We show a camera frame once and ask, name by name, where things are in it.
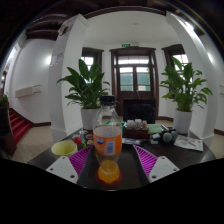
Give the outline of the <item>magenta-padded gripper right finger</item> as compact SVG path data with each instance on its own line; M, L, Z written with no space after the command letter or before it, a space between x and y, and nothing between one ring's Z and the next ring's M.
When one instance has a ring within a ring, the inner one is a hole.
M166 156L157 157L144 148L134 145L141 167L149 182L155 182L179 170Z

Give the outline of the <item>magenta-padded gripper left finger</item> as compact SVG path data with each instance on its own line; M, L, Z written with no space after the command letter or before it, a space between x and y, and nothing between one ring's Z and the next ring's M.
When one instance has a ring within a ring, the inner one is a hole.
M77 183L91 149L91 146L87 146L69 157L61 156L46 171L72 183Z

